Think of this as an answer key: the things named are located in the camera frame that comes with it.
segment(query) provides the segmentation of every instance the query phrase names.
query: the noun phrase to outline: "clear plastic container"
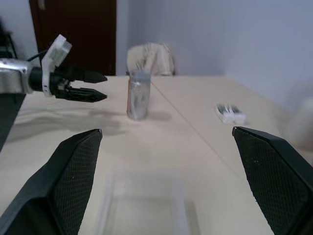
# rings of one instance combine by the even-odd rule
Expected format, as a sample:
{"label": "clear plastic container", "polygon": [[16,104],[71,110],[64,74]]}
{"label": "clear plastic container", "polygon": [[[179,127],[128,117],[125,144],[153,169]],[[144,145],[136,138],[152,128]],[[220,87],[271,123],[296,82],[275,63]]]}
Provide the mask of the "clear plastic container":
{"label": "clear plastic container", "polygon": [[107,182],[95,235],[190,235],[179,177],[116,171]]}

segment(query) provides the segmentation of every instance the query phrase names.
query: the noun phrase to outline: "black cable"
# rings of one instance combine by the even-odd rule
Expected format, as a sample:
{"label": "black cable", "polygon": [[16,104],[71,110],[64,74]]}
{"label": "black cable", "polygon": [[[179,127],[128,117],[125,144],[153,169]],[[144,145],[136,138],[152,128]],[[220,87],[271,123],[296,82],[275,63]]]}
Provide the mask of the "black cable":
{"label": "black cable", "polygon": [[37,57],[46,54],[47,51],[48,50],[43,50],[43,51],[39,52],[37,55],[30,57],[27,61],[32,61],[32,60],[36,59]]}

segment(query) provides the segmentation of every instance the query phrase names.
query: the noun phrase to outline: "wooden door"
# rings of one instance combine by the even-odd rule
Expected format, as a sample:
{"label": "wooden door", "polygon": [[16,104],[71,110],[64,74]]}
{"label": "wooden door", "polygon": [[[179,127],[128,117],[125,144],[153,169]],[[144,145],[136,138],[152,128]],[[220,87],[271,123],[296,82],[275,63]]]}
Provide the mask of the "wooden door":
{"label": "wooden door", "polygon": [[29,0],[38,51],[61,33],[72,44],[62,65],[115,75],[116,0]]}

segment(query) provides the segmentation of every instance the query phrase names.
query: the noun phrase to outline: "table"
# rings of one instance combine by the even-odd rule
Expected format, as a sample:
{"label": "table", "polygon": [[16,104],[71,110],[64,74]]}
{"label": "table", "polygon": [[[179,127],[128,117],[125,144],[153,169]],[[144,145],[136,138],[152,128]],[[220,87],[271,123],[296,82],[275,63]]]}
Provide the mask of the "table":
{"label": "table", "polygon": [[249,127],[274,135],[280,135],[274,120],[283,110],[225,77],[154,77],[148,118],[135,122],[125,113],[127,80],[109,77],[96,85],[108,95],[97,103],[26,97],[0,155],[0,213],[61,139],[101,128],[79,234],[92,234],[106,178],[119,165],[180,173],[193,235],[273,234],[246,182],[232,126],[219,121],[212,105],[232,102],[247,114]]}

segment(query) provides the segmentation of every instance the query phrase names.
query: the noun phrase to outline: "textured black pad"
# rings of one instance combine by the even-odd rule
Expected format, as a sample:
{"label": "textured black pad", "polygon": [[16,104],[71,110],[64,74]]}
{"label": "textured black pad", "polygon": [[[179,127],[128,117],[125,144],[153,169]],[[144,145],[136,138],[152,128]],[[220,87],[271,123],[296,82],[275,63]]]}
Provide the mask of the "textured black pad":
{"label": "textured black pad", "polygon": [[[301,169],[295,171],[292,167],[292,163],[297,161],[303,164],[303,159],[298,154],[293,155],[295,150],[285,148],[291,147],[285,140],[262,132],[258,134],[266,136],[256,135],[247,130],[234,129],[233,135],[253,196],[273,232],[276,235],[291,234],[301,223],[308,206],[312,205],[312,186],[301,177]],[[285,153],[293,156],[288,156],[286,161],[279,152],[280,148],[272,145],[273,142],[274,146],[280,145],[280,148],[287,150]],[[313,177],[313,168],[309,168],[302,170],[311,170]]]}
{"label": "textured black pad", "polygon": [[0,218],[0,235],[76,235],[93,184],[101,130],[60,143]]}

